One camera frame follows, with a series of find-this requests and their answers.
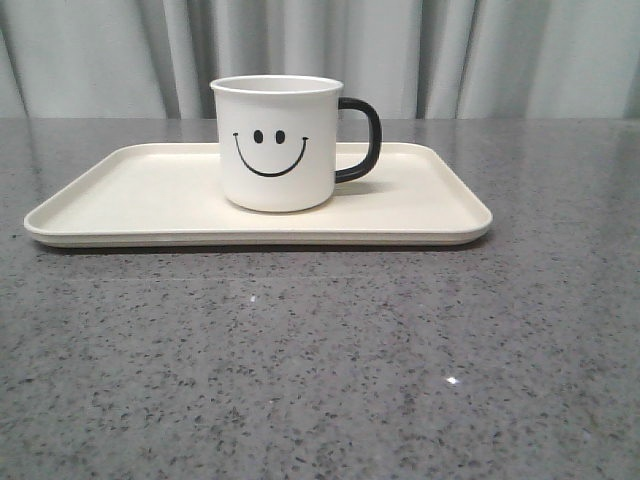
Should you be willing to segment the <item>white smiley mug black handle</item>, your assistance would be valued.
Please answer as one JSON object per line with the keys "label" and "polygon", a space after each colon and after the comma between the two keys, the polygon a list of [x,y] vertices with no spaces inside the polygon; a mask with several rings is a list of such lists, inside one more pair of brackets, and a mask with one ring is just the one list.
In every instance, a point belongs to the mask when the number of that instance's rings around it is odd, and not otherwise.
{"label": "white smiley mug black handle", "polygon": [[[378,161],[382,126],[369,103],[341,94],[342,82],[299,75],[216,79],[214,94],[222,190],[255,211],[294,212],[326,202],[337,184],[367,175]],[[337,167],[342,110],[365,115],[368,149],[354,166]]]}

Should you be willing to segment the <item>cream rectangular plastic tray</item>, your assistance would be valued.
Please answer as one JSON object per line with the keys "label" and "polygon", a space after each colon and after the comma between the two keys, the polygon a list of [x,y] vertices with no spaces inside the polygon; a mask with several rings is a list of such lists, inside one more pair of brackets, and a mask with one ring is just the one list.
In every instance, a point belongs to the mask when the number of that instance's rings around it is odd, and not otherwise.
{"label": "cream rectangular plastic tray", "polygon": [[387,142],[366,177],[321,206],[292,213],[240,208],[224,196],[215,143],[121,148],[29,212],[54,247],[461,245],[493,216],[432,149]]}

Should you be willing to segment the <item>grey pleated curtain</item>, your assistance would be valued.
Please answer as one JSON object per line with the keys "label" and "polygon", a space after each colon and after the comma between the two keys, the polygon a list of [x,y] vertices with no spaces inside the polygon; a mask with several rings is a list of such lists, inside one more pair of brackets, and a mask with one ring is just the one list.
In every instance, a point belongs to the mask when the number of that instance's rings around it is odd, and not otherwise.
{"label": "grey pleated curtain", "polygon": [[323,76],[385,119],[635,118],[635,1],[5,1],[1,114],[211,118],[209,84]]}

